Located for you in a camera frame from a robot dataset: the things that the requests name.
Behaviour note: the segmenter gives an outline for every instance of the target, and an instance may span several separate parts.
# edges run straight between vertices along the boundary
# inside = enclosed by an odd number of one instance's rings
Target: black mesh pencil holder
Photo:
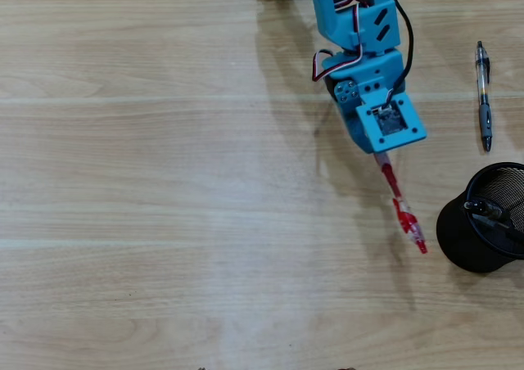
[[[464,209],[470,200],[482,200],[505,210],[500,222],[524,233],[524,165],[499,163],[484,168],[466,191],[440,212],[436,224],[444,254],[470,272],[493,272],[515,259],[524,259],[524,241],[479,223]]]

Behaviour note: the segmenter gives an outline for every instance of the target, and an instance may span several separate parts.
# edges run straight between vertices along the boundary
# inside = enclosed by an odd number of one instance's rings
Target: wooden surface
[[[427,256],[309,81],[310,0],[0,0],[0,368],[522,369],[524,264],[466,273],[435,225],[523,161],[524,2],[401,2]]]

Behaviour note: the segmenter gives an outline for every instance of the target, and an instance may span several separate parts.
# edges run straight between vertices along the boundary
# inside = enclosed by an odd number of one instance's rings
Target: cable
[[[351,2],[353,1],[356,1],[356,2],[359,2],[359,3],[362,3],[364,5],[364,7],[369,7],[369,3],[367,3],[366,1],[364,0],[342,0],[338,3],[335,3],[335,9],[337,11],[339,11],[340,9],[342,9],[343,7],[345,6],[348,6],[351,4]]]
[[[395,81],[393,84],[393,89],[391,89],[387,94],[386,103],[385,106],[388,106],[391,103],[391,99],[393,98],[393,93],[395,93],[401,86],[402,83],[406,80],[406,77],[408,76],[409,72],[411,71],[411,66],[413,64],[413,51],[414,51],[414,44],[415,44],[415,37],[413,35],[413,26],[411,25],[411,21],[409,20],[408,15],[406,14],[406,11],[404,11],[404,8],[399,3],[399,0],[394,0],[396,8],[399,10],[399,13],[402,15],[402,18],[404,18],[404,21],[406,23],[406,27],[408,28],[408,34],[409,34],[409,49],[408,49],[408,60],[406,61],[406,67],[404,68],[404,71],[400,74],[400,77]]]
[[[329,69],[324,70],[322,73],[318,73],[318,56],[321,53],[325,53],[329,56],[333,56],[333,52],[327,50],[327,49],[321,49],[313,56],[313,75],[311,76],[311,79],[314,82],[318,82],[321,79],[326,78],[331,73],[345,69],[346,67],[350,67],[352,65],[356,65],[358,62],[362,60],[364,57],[364,48],[362,47],[362,41],[360,41],[360,21],[359,21],[359,4],[356,4],[353,7],[353,27],[355,33],[359,36],[359,49],[357,51],[357,58],[352,61],[343,61],[342,63],[339,63],[338,65],[334,65],[333,67],[330,67]]]

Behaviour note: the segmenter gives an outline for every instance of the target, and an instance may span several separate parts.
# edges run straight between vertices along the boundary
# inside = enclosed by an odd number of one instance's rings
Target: red and white wire
[[[393,89],[390,89],[389,92],[387,93],[387,98],[386,98],[386,101],[389,102],[391,100],[391,94],[393,93]]]
[[[318,57],[320,56],[320,54],[324,53],[329,56],[333,56],[333,52],[327,49],[321,49],[320,51],[315,53],[313,57],[313,76],[311,78],[314,82],[318,82],[321,79],[326,78],[328,75],[332,74],[335,71],[345,69],[346,67],[351,67],[352,65],[356,65],[357,63],[359,63],[362,60],[364,56],[364,49],[362,47],[362,41],[360,40],[359,4],[353,7],[353,21],[354,21],[353,23],[354,23],[355,32],[357,33],[359,37],[359,50],[358,50],[357,58],[352,61],[343,61],[342,63],[339,63],[338,65],[334,65],[333,67],[330,67],[329,69],[326,69],[319,74],[318,68],[320,67],[320,65],[318,63]]]
[[[340,9],[350,5],[353,1],[361,3],[364,7],[369,7],[369,4],[364,0],[342,0],[340,2],[335,3],[335,9],[337,11],[340,11]]]

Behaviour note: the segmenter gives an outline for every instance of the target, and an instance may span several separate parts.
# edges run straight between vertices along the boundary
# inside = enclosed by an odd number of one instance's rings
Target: black wire
[[[393,92],[388,97],[386,104],[384,104],[384,106],[389,105],[389,103],[391,102],[391,99],[393,98],[393,94],[395,94],[395,92],[402,86],[402,84],[406,80],[406,77],[408,76],[409,72],[411,71],[411,65],[413,64],[414,44],[415,44],[415,37],[413,35],[413,26],[411,25],[411,21],[409,20],[409,17],[406,14],[406,11],[404,11],[404,8],[402,8],[402,6],[400,5],[399,0],[394,0],[394,1],[395,1],[396,8],[399,9],[399,13],[402,15],[402,18],[404,18],[404,21],[408,28],[409,50],[408,50],[408,60],[406,62],[406,67],[404,68],[404,71],[402,71],[402,74],[400,74],[400,77],[393,84]]]

